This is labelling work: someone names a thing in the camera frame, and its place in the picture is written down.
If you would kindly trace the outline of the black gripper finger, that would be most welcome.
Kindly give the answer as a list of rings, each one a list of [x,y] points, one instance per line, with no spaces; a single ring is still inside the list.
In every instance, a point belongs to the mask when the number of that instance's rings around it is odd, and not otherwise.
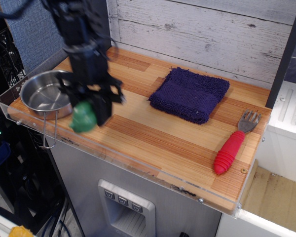
[[[63,93],[67,94],[73,108],[82,102],[87,102],[90,105],[90,107],[92,107],[93,92],[88,87],[64,86]]]
[[[112,102],[109,97],[96,94],[92,96],[92,104],[93,111],[97,118],[97,125],[103,126],[111,117]]]

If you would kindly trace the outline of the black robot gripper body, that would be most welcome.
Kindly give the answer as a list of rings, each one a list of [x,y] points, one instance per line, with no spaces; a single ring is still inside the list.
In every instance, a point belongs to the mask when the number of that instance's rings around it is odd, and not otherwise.
[[[125,101],[121,91],[122,81],[108,73],[108,57],[102,44],[96,41],[80,44],[66,42],[64,51],[72,67],[70,76],[66,77],[70,83],[68,86],[85,86],[92,90],[93,95],[105,95],[116,103]]]

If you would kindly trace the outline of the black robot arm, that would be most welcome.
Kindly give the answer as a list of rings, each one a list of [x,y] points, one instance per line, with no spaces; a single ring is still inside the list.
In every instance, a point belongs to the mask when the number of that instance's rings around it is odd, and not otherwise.
[[[110,36],[102,32],[101,16],[90,0],[44,0],[64,41],[72,71],[57,73],[60,91],[73,107],[70,128],[76,133],[104,125],[112,114],[112,104],[125,100],[122,81],[108,72],[106,54]]]

